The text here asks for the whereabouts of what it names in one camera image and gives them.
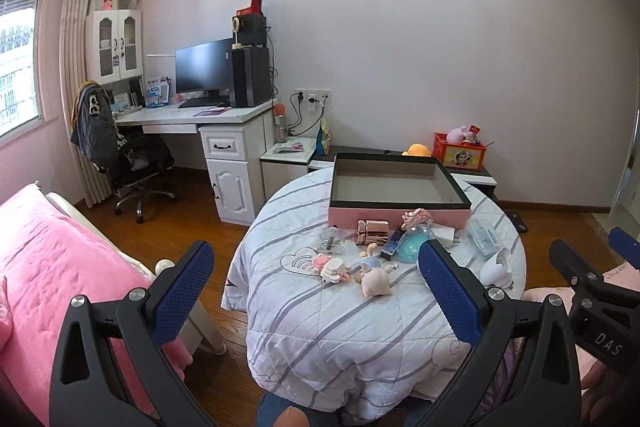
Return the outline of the right hand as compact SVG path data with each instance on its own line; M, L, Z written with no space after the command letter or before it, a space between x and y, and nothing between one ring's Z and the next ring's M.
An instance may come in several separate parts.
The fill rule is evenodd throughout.
M597 361L580 385L583 426L639 425L639 363L622 376Z

